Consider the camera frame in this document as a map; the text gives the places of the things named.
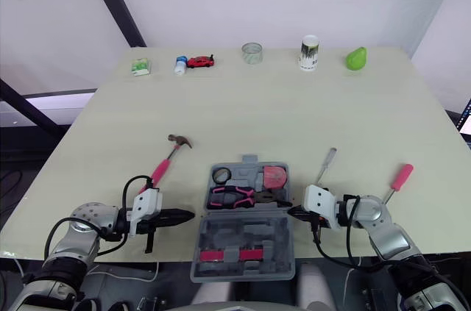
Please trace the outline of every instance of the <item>small box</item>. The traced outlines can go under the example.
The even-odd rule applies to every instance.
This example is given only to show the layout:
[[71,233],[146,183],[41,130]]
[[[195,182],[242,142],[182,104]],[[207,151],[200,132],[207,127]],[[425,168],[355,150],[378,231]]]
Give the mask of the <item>small box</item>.
[[131,72],[134,76],[150,74],[150,61],[147,58],[132,61]]
[[[242,162],[220,163],[230,170],[225,185],[254,187],[265,166],[286,171],[283,197],[291,201],[288,166],[284,162],[258,162],[244,155]],[[255,203],[253,207],[212,210],[210,195],[220,185],[210,175],[205,199],[207,215],[201,220],[190,278],[193,282],[255,282],[294,277],[294,249],[288,207],[277,202]]]

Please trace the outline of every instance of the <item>hammer head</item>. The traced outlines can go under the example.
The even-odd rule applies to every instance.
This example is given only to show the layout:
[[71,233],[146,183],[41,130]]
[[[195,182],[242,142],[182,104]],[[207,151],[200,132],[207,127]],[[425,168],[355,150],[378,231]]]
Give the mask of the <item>hammer head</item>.
[[178,146],[183,146],[184,144],[188,144],[188,147],[191,148],[190,141],[187,140],[183,136],[169,135],[169,140],[172,142],[175,142]]

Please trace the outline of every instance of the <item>small bottle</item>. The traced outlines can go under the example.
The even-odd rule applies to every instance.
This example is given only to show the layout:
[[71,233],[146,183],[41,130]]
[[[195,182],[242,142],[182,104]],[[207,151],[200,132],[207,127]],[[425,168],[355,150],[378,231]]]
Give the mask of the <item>small bottle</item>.
[[178,76],[182,76],[186,72],[186,63],[188,59],[186,56],[179,56],[177,57],[177,61],[175,62],[174,72]]

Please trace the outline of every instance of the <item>pink screwdriver handle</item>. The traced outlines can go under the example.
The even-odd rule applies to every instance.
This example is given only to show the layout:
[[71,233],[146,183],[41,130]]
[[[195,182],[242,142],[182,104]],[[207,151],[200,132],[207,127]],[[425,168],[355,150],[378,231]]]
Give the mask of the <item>pink screwdriver handle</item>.
[[409,178],[409,175],[411,175],[413,169],[414,166],[412,166],[411,164],[405,164],[403,168],[400,169],[400,172],[396,176],[395,181],[392,183],[391,188],[394,191],[399,191],[401,186],[404,185],[404,182],[407,181],[407,178]]
[[[155,187],[159,183],[160,179],[162,179],[162,176],[165,174],[167,169],[170,166],[170,159],[164,159],[162,162],[159,164],[158,167],[155,168],[154,172],[150,176],[152,178],[152,186]],[[142,187],[139,193],[144,192],[146,187]]]

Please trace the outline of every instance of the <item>hammer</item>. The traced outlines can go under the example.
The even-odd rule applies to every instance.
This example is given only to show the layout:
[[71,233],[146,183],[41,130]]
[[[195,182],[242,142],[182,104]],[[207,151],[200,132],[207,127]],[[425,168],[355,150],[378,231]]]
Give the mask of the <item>hammer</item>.
[[[169,135],[168,139],[171,142],[175,142],[176,144],[174,145],[174,148],[171,150],[169,156],[166,159],[162,160],[162,162],[160,162],[159,166],[156,167],[156,169],[154,170],[154,172],[150,176],[150,177],[152,177],[152,186],[153,187],[157,186],[160,179],[162,179],[162,176],[165,174],[165,172],[167,172],[167,169],[170,166],[170,159],[173,157],[173,155],[178,150],[178,148],[181,147],[181,146],[184,146],[185,144],[187,144],[188,147],[191,148],[190,142],[183,136]],[[139,191],[139,193],[144,192],[145,189],[146,189],[145,186],[142,187],[141,190]]]

